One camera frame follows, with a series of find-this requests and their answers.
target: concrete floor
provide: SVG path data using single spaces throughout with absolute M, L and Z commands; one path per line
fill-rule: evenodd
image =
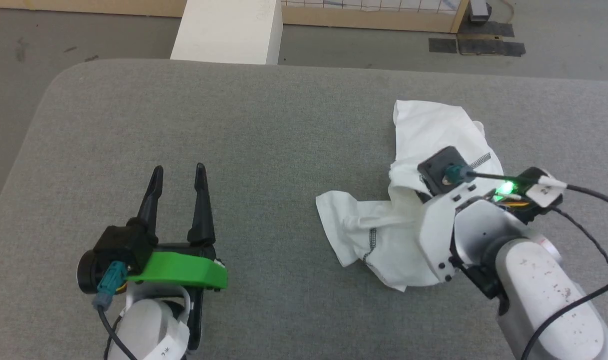
M 505 21 L 498 0 L 493 20 Z M 608 80 L 608 0 L 512 0 L 523 57 L 428 52 L 425 32 L 285 26 L 280 63 Z M 0 191 L 44 89 L 85 60 L 168 59 L 178 18 L 0 9 Z

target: wooden board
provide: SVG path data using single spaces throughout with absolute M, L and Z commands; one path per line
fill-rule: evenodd
M 456 18 L 451 14 L 439 13 L 361 11 L 323 7 L 284 6 L 281 11 L 284 24 L 435 33 L 449 33 Z
M 469 0 L 457 14 L 282 7 L 284 24 L 456 34 Z M 0 0 L 0 8 L 168 16 L 181 18 L 186 0 Z

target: white cloth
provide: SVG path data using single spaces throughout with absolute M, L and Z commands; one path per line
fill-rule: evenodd
M 394 289 L 440 282 L 418 248 L 422 201 L 429 194 L 417 165 L 447 146 L 455 146 L 480 173 L 503 174 L 484 138 L 484 126 L 459 106 L 427 101 L 395 103 L 397 155 L 390 166 L 391 201 L 356 201 L 342 191 L 317 196 L 324 231 L 343 267 L 363 260 L 379 280 Z

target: gray fabric surface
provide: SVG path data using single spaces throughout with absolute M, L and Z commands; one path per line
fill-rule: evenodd
M 83 251 L 137 211 L 164 166 L 158 235 L 183 241 L 204 162 L 230 288 L 208 293 L 201 359 L 509 359 L 497 303 L 465 276 L 398 292 L 338 264 L 314 197 L 386 199 L 396 99 L 460 105 L 508 174 L 529 166 L 608 193 L 608 82 L 115 60 L 75 66 L 39 105 L 0 196 L 0 359 L 99 359 L 75 283 Z M 563 206 L 608 250 L 608 205 Z M 555 214 L 535 226 L 585 290 L 608 269 Z M 123 305 L 116 299 L 112 319 Z M 596 301 L 608 322 L 608 294 Z

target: teal connector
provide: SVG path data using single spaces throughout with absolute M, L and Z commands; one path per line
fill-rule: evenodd
M 102 280 L 97 285 L 97 294 L 93 299 L 93 308 L 108 310 L 112 297 L 115 295 L 118 287 L 126 281 L 126 264 L 121 261 L 111 262 L 108 269 L 104 273 Z

